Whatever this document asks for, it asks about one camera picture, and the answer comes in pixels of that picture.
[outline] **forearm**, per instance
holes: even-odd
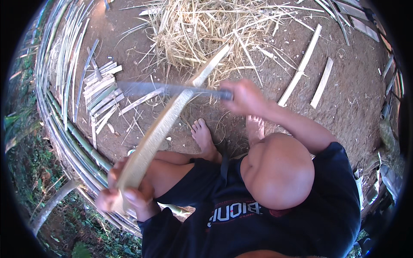
[[[282,108],[275,101],[263,105],[259,116],[284,127],[314,155],[337,142],[337,138],[319,123]]]

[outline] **knife handle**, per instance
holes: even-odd
[[[234,100],[234,94],[229,90],[218,90],[218,96],[223,100]]]

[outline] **hand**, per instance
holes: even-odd
[[[109,170],[107,177],[109,188],[100,191],[96,199],[96,207],[99,210],[103,212],[112,211],[112,204],[120,194],[119,190],[116,188],[116,183],[127,160],[128,157],[121,158],[118,162],[116,162],[113,168]],[[137,189],[128,188],[123,193],[126,197],[125,199],[135,210],[138,221],[144,222],[161,211],[159,205],[153,200],[154,192],[155,189],[153,186],[145,178],[143,178]]]
[[[221,100],[221,102],[225,108],[235,113],[261,116],[262,110],[267,105],[267,99],[251,80],[242,79],[235,82],[224,80],[220,82],[220,88],[233,92],[234,101]]]

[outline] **black t-shirt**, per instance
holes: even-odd
[[[143,257],[235,257],[254,250],[288,256],[344,257],[356,239],[361,215],[357,186],[344,148],[337,142],[314,159],[308,198],[282,211],[257,203],[231,161],[228,183],[181,223],[169,208],[139,223]]]

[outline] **knife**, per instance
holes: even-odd
[[[126,82],[118,81],[117,86],[123,91],[123,95],[126,97],[134,96],[144,96],[152,91],[164,88],[166,89],[165,93],[176,95],[181,93],[183,90],[190,89],[194,93],[200,93],[201,96],[210,96],[213,95],[219,99],[224,100],[233,100],[233,93],[229,90],[207,90],[195,87],[188,87],[184,85],[174,85],[174,84],[164,84],[164,83],[145,83],[145,82]]]

